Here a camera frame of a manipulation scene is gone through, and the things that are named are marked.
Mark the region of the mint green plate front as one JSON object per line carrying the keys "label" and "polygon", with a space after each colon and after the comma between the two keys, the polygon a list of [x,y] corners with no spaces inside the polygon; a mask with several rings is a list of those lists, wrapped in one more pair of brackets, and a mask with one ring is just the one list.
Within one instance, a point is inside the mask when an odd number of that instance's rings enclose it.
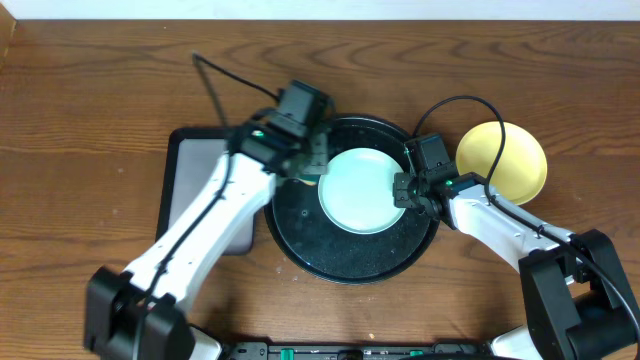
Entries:
{"label": "mint green plate front", "polygon": [[394,175],[401,166],[388,154],[354,148],[333,157],[320,177],[318,198],[327,218],[357,235],[382,232],[405,210],[394,205]]}

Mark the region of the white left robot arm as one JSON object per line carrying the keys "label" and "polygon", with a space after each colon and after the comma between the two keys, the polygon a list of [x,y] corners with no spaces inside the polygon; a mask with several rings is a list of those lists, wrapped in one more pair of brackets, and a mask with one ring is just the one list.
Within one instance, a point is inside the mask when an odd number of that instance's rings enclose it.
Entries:
{"label": "white left robot arm", "polygon": [[163,236],[121,273],[99,268],[86,288],[83,346],[102,359],[218,359],[221,343],[187,315],[237,233],[279,181],[321,175],[330,126],[272,119],[232,130],[205,185]]}

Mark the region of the green sponge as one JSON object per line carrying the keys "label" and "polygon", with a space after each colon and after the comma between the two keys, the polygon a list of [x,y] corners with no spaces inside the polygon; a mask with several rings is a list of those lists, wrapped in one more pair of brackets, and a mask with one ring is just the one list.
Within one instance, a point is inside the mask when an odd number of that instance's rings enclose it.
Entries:
{"label": "green sponge", "polygon": [[308,186],[317,186],[320,178],[318,174],[304,173],[298,177],[298,180]]}

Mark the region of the yellow plate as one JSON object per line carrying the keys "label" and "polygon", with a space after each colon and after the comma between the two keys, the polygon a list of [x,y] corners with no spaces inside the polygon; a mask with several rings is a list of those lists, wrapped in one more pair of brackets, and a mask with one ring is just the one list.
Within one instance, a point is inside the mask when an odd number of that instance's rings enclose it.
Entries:
{"label": "yellow plate", "polygon": [[[490,184],[516,205],[534,199],[544,187],[548,165],[540,143],[525,129],[505,124],[506,142]],[[460,140],[455,161],[461,175],[487,177],[501,143],[498,121],[473,127]]]}

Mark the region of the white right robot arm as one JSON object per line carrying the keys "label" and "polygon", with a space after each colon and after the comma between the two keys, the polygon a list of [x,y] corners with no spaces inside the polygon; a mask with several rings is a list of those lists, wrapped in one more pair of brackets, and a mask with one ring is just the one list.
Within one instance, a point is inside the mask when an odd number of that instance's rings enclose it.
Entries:
{"label": "white right robot arm", "polygon": [[417,210],[483,243],[519,274],[526,325],[492,343],[501,357],[602,359],[639,342],[639,307],[608,236],[553,226],[475,173],[397,173],[398,208]]}

